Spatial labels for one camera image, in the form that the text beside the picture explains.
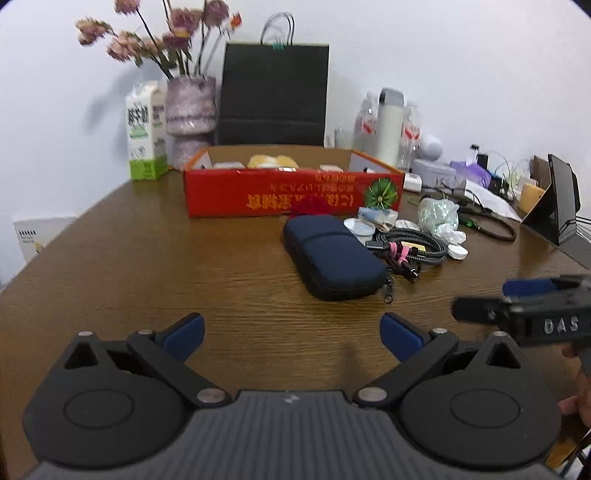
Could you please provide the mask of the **right hand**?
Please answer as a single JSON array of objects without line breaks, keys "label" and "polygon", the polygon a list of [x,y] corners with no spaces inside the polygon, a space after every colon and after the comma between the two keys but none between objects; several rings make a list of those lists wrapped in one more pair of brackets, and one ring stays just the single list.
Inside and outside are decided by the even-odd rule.
[{"label": "right hand", "polygon": [[591,395],[590,378],[580,367],[577,374],[577,393],[558,402],[558,407],[563,416],[577,415],[582,423],[591,428]]}]

